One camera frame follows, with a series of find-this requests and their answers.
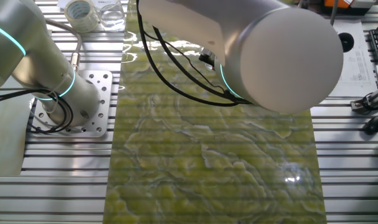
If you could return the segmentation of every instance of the paper sheet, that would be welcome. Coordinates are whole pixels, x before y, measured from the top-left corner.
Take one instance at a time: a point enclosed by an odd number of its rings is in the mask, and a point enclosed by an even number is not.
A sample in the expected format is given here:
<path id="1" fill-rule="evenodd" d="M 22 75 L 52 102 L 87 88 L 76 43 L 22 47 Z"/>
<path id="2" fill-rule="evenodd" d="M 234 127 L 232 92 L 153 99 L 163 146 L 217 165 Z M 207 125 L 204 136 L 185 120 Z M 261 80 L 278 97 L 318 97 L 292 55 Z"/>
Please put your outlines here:
<path id="1" fill-rule="evenodd" d="M 337 33 L 347 32 L 354 37 L 354 48 L 344 54 L 344 66 L 337 86 L 330 96 L 363 97 L 377 90 L 373 64 L 364 38 L 360 20 L 336 20 L 334 28 Z"/>

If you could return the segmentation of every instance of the metal bracket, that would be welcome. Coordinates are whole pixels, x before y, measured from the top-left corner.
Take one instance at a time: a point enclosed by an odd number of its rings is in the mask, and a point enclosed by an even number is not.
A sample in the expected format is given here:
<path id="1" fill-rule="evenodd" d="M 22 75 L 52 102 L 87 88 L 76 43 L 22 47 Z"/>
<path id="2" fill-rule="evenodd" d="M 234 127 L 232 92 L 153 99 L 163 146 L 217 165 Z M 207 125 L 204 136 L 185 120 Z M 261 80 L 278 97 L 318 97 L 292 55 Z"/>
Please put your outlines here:
<path id="1" fill-rule="evenodd" d="M 107 132 L 108 111 L 110 110 L 111 88 L 113 84 L 113 74 L 109 71 L 80 71 L 80 76 L 91 81 L 100 94 L 99 109 L 95 115 L 82 126 L 67 128 L 56 134 L 34 134 L 37 138 L 101 138 Z M 48 130 L 55 123 L 47 116 L 42 103 L 37 102 L 34 113 L 40 121 L 34 118 L 32 124 L 42 130 Z"/>

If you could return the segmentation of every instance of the marble tile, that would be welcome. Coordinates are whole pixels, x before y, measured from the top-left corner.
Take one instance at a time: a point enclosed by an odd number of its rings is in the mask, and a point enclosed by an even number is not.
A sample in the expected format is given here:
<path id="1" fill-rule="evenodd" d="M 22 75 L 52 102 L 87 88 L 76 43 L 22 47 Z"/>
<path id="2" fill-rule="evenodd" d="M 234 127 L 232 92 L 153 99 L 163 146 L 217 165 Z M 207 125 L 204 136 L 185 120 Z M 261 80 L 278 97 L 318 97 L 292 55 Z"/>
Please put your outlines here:
<path id="1" fill-rule="evenodd" d="M 150 69 L 134 1 L 127 15 L 104 223 L 326 223 L 310 112 L 219 108 L 175 94 Z M 198 61 L 200 46 L 166 39 L 220 85 Z M 158 42 L 149 47 L 176 87 L 223 102 L 192 84 Z"/>

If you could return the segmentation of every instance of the metal mounting plate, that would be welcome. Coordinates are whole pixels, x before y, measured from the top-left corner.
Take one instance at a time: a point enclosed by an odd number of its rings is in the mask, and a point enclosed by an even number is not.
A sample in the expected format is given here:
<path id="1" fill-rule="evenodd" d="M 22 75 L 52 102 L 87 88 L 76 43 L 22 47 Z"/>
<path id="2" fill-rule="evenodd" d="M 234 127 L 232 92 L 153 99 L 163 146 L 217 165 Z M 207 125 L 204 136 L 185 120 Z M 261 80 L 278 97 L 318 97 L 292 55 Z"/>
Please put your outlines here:
<path id="1" fill-rule="evenodd" d="M 108 111 L 110 109 L 111 88 L 113 84 L 113 74 L 109 71 L 83 70 L 80 76 L 91 81 L 100 94 L 99 109 L 95 115 L 82 126 L 67 128 L 56 134 L 34 134 L 38 138 L 101 138 L 107 132 Z M 35 115 L 41 119 L 34 118 L 32 124 L 42 130 L 48 130 L 55 123 L 47 116 L 40 101 L 37 102 Z"/>

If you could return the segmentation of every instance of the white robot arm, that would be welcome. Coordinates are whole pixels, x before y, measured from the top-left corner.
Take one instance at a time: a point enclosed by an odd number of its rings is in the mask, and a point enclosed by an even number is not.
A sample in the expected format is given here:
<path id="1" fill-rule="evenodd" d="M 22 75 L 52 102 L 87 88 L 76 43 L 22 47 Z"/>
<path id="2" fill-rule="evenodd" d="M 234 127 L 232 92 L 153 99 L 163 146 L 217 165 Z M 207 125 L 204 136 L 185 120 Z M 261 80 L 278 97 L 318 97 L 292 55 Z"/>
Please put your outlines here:
<path id="1" fill-rule="evenodd" d="M 215 70 L 237 97 L 294 113 L 324 100 L 343 67 L 326 19 L 277 0 L 140 0 L 153 26 L 217 56 Z"/>

